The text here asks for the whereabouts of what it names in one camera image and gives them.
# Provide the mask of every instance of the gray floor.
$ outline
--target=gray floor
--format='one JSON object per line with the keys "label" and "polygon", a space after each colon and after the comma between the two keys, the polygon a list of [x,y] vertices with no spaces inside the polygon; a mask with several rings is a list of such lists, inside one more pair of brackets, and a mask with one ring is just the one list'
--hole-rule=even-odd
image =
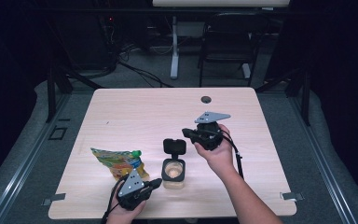
{"label": "gray floor", "polygon": [[[264,42],[255,70],[254,88],[263,83],[273,44],[273,37]],[[174,87],[198,86],[196,50],[187,47],[186,42],[182,44],[179,78],[176,80],[170,79],[171,53],[162,54],[167,51],[165,48],[156,50],[158,52],[148,53],[133,50],[122,57],[128,59],[126,63],[151,72]],[[221,71],[239,73],[232,67],[206,69],[211,75]],[[107,88],[150,87],[140,76],[120,65],[112,74],[93,81]],[[45,123],[48,115],[46,83],[35,88],[38,100],[34,113],[0,169],[0,223],[99,223],[99,220],[51,220],[48,206],[41,205],[55,193],[92,95],[92,90],[77,80],[72,83],[75,87],[73,94],[60,98],[58,114],[50,124]],[[311,126],[307,127],[298,115],[298,100],[287,98],[282,92],[284,86],[283,83],[258,94],[290,188],[305,197],[296,203],[297,213],[282,217],[282,220],[284,223],[358,223],[358,188],[330,143],[317,96],[311,95]],[[55,125],[67,128],[62,140],[48,140]],[[323,159],[327,161],[327,171],[326,166],[321,165]],[[221,222],[236,223],[236,219],[199,220],[199,223]],[[186,222],[172,219],[148,220],[148,223]]]}

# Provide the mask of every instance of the chair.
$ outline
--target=chair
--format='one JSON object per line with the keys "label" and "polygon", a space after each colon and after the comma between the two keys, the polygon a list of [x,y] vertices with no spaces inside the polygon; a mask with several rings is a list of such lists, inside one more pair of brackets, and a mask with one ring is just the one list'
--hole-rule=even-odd
{"label": "chair", "polygon": [[248,87],[251,86],[259,44],[269,28],[269,19],[261,14],[219,13],[209,18],[203,28],[199,57],[200,87],[204,62],[251,64]]}

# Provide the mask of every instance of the black controller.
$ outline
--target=black controller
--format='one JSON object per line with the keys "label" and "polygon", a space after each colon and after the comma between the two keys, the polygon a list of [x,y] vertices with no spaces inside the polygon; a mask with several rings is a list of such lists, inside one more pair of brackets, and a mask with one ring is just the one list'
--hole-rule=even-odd
{"label": "black controller", "polygon": [[190,138],[191,143],[199,143],[207,150],[214,150],[223,141],[223,132],[217,124],[217,120],[230,118],[227,114],[205,112],[196,119],[197,129],[182,129],[183,136]]}

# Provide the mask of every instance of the chip bag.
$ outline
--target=chip bag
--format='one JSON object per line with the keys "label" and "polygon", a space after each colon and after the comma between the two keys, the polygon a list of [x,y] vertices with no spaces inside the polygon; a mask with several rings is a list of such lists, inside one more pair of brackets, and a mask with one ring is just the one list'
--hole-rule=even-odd
{"label": "chip bag", "polygon": [[140,150],[132,152],[106,151],[92,147],[91,151],[99,162],[109,168],[115,180],[119,180],[122,176],[129,174],[132,169],[136,169],[141,178],[149,177],[149,174],[144,169],[145,165],[141,161],[142,152]]}

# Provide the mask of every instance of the wooden table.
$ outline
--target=wooden table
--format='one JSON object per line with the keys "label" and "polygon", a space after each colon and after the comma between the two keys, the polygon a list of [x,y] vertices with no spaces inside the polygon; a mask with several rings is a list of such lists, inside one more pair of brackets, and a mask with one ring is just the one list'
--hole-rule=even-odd
{"label": "wooden table", "polygon": [[[200,98],[210,96],[209,104]],[[165,138],[184,139],[185,187],[153,191],[138,218],[235,217],[225,187],[198,155],[183,128],[195,129],[194,120],[205,111],[225,113],[221,120],[240,151],[244,178],[255,193],[279,216],[296,212],[294,202],[281,199],[290,192],[255,91],[250,88],[176,88],[97,90],[80,128],[52,203],[53,219],[101,218],[116,180],[92,155],[90,148],[142,150],[151,179],[161,176]]]}

